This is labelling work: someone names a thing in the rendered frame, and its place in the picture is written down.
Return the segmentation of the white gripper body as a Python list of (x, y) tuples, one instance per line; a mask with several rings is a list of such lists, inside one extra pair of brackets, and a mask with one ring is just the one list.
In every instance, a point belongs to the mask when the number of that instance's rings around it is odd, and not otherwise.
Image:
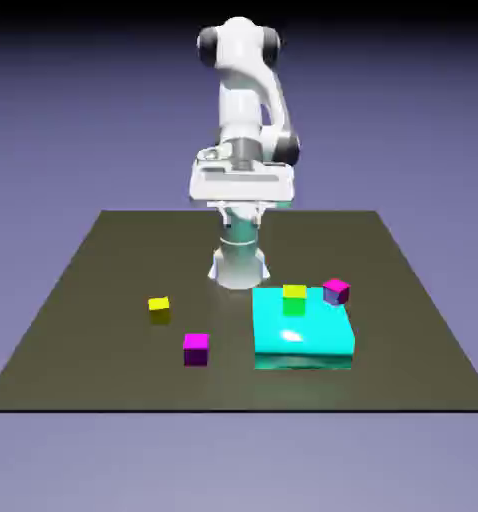
[(234, 170), (231, 162), (193, 164), (189, 196), (200, 202), (291, 202), (294, 170), (287, 164), (253, 162), (252, 170)]

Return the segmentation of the small magenta cube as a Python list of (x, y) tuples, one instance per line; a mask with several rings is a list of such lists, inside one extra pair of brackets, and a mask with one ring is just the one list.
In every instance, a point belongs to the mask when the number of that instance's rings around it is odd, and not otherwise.
[(331, 305), (344, 305), (348, 302), (351, 286), (349, 283), (332, 278), (323, 283), (323, 300)]
[(185, 366), (206, 366), (209, 358), (209, 334), (186, 333), (183, 340)]

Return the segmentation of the small yellow cube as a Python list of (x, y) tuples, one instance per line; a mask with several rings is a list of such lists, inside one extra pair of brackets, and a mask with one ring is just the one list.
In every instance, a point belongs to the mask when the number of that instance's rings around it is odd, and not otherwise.
[(165, 325), (170, 322), (171, 310), (167, 296), (152, 297), (147, 301), (150, 321), (154, 325)]
[(283, 314), (303, 316), (306, 310), (307, 287), (305, 285), (284, 284), (282, 288)]

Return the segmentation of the large cyan box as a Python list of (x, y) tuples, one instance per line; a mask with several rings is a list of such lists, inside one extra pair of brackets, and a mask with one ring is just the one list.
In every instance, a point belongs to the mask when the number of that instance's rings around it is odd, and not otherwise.
[(320, 288), (307, 289), (303, 316), (283, 314), (281, 288), (252, 291), (255, 367), (262, 370), (349, 369), (355, 335), (343, 305), (323, 300)]

